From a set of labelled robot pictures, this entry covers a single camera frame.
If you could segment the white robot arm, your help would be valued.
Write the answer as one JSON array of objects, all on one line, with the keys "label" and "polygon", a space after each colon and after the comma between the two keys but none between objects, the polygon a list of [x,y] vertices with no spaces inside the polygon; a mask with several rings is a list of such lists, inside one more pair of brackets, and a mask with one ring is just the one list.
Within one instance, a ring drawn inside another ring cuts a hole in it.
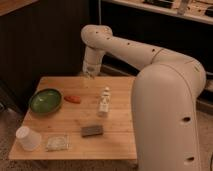
[{"label": "white robot arm", "polygon": [[206,85],[202,64],[163,47],[113,35],[105,25],[81,30],[83,72],[99,74],[103,56],[139,70],[131,93],[138,171],[202,171],[196,100]]}]

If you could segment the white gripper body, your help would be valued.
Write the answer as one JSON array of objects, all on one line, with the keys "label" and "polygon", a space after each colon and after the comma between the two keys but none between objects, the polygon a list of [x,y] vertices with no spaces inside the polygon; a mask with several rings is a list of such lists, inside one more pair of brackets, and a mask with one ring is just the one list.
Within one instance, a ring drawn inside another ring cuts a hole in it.
[{"label": "white gripper body", "polygon": [[100,73],[101,65],[89,64],[87,62],[83,62],[82,71],[86,77],[94,78]]}]

